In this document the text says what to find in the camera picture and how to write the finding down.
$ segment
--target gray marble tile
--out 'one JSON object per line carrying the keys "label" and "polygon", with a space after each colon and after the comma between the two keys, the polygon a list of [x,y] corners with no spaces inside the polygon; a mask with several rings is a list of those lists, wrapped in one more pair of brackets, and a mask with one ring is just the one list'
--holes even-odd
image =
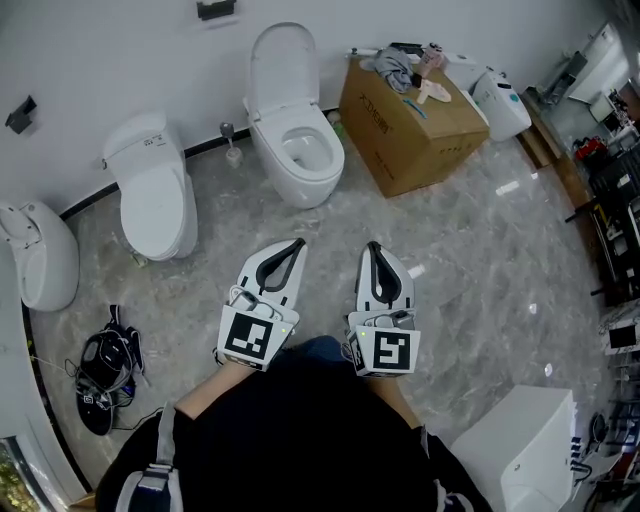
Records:
{"label": "gray marble tile", "polygon": [[[292,344],[331,334],[355,304],[364,245],[378,240],[416,278],[418,367],[401,379],[412,407],[447,442],[469,428],[515,384],[573,389],[583,418],[602,407],[611,376],[599,350],[597,276],[552,170],[534,173],[516,141],[487,142],[444,183],[385,199],[345,141],[343,177],[319,208],[285,205],[266,179],[250,140],[245,164],[226,166],[224,149],[192,158],[199,242],[184,260],[139,268],[119,221],[119,194],[71,219],[81,255],[76,300],[60,313],[33,313],[41,357],[77,361],[84,340],[123,306],[143,335],[148,383],[119,422],[175,400],[215,371],[211,356],[221,307],[242,262],[270,242],[301,236],[310,247]],[[505,186],[511,189],[504,192]],[[544,367],[554,372],[547,378]],[[97,484],[128,432],[99,438],[80,422],[73,382],[44,366],[52,405],[81,468]]]}

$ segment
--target toilet paper holder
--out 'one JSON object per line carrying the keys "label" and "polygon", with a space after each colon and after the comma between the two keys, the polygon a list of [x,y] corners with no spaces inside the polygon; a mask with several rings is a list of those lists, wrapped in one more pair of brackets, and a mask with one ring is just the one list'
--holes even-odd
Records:
{"label": "toilet paper holder", "polygon": [[18,135],[21,134],[33,122],[29,114],[31,114],[36,107],[36,102],[29,96],[22,105],[9,114],[4,125],[11,128]]}

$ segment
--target leg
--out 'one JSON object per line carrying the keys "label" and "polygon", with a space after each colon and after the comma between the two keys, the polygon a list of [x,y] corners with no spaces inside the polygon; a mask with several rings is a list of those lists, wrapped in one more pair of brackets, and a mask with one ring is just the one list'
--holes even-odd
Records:
{"label": "leg", "polygon": [[318,336],[291,349],[297,354],[328,363],[344,363],[340,343],[333,336]]}

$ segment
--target white wall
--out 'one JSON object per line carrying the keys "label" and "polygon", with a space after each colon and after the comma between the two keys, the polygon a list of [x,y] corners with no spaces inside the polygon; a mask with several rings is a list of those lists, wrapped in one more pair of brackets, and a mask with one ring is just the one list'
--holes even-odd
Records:
{"label": "white wall", "polygon": [[40,399],[27,353],[13,254],[9,244],[0,243],[0,438],[11,436],[18,436],[25,459],[56,510],[84,495]]}
{"label": "white wall", "polygon": [[247,55],[275,22],[311,30],[322,106],[334,107],[352,46],[437,41],[523,89],[604,20],[597,0],[238,0],[236,24],[207,30],[195,0],[4,1],[0,114],[32,94],[38,126],[29,136],[0,126],[0,198],[58,211],[112,182],[102,144],[133,113],[165,108],[185,147],[217,137],[223,120],[245,127]]}

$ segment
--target cardboard box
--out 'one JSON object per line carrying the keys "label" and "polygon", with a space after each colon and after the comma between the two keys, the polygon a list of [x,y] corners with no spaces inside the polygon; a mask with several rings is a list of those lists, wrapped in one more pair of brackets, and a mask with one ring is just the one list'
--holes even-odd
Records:
{"label": "cardboard box", "polygon": [[340,100],[342,123],[385,197],[447,178],[489,136],[489,127],[439,69],[429,80],[442,84],[450,103],[428,98],[423,119],[403,102],[420,91],[398,94],[375,72],[351,59]]}

